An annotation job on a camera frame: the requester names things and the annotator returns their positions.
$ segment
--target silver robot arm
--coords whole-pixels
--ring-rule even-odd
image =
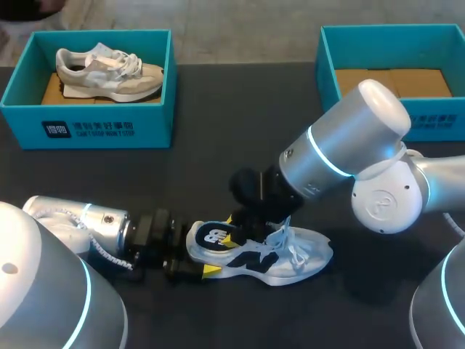
[[[430,159],[412,157],[428,183],[423,212],[449,212],[465,209],[465,156]]]
[[[378,233],[404,231],[422,212],[465,208],[465,157],[428,159],[407,151],[402,138],[410,127],[406,109],[386,87],[362,81],[281,153],[278,169],[260,174],[260,201],[246,206],[260,213],[256,202],[264,202],[274,209],[266,219],[280,220],[353,177],[355,216]]]

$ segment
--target shoe sole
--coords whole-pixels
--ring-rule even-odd
[[[296,282],[305,280],[306,278],[309,278],[310,276],[313,276],[316,273],[319,273],[327,265],[327,263],[323,263],[321,268],[314,269],[312,270],[311,273],[293,276],[291,278],[279,278],[277,276],[265,275],[263,273],[259,273],[258,271],[249,270],[245,268],[231,268],[231,267],[227,267],[223,265],[218,265],[218,264],[203,260],[199,254],[193,252],[193,251],[198,252],[199,248],[195,242],[195,233],[192,228],[189,230],[189,233],[187,233],[186,248],[187,248],[187,253],[189,253],[190,259],[193,260],[194,262],[214,265],[222,269],[221,272],[215,273],[209,278],[232,278],[233,276],[248,275],[248,276],[253,276],[254,278],[257,278],[265,282],[269,286],[285,286],[285,285],[295,284]]]
[[[150,89],[146,92],[136,93],[134,95],[121,95],[119,93],[105,91],[104,89],[65,85],[65,88],[63,89],[63,96],[69,98],[107,97],[114,100],[115,102],[129,103],[142,100],[150,95],[153,95],[160,88],[161,86]]]

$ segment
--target shoe tongue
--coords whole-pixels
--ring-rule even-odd
[[[87,55],[86,60],[84,62],[84,65],[86,67],[88,67],[95,60],[98,61],[98,62],[101,62],[101,63],[103,63],[105,65],[108,65],[111,68],[120,68],[121,66],[123,66],[123,63],[118,62],[117,60],[114,60],[114,59],[108,58],[108,57],[104,57],[104,56],[101,56],[101,55],[96,55],[96,54]]]
[[[267,245],[276,245],[283,239],[284,231],[279,229],[267,236]]]

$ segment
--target teal box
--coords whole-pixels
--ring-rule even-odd
[[[98,42],[163,67],[161,102],[41,105],[57,50],[87,52]],[[17,64],[0,108],[23,149],[168,148],[176,82],[171,31],[37,32]],[[54,131],[62,126],[60,137],[50,137],[47,126]]]
[[[315,75],[327,111],[340,99],[335,69],[440,69],[452,98],[401,98],[410,141],[465,140],[465,38],[454,24],[321,28]]]

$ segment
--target sneaker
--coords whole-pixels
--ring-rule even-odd
[[[65,85],[65,97],[108,97],[121,103],[146,98],[157,92],[163,83],[161,67],[142,63],[134,54],[128,55],[103,44],[85,53],[59,49],[57,74]]]
[[[333,257],[328,238],[289,227],[288,219],[263,244],[247,240],[243,246],[225,246],[222,241],[234,229],[225,222],[196,222],[187,234],[186,247],[193,261],[222,268],[212,278],[250,275],[270,286],[283,286],[315,275]]]

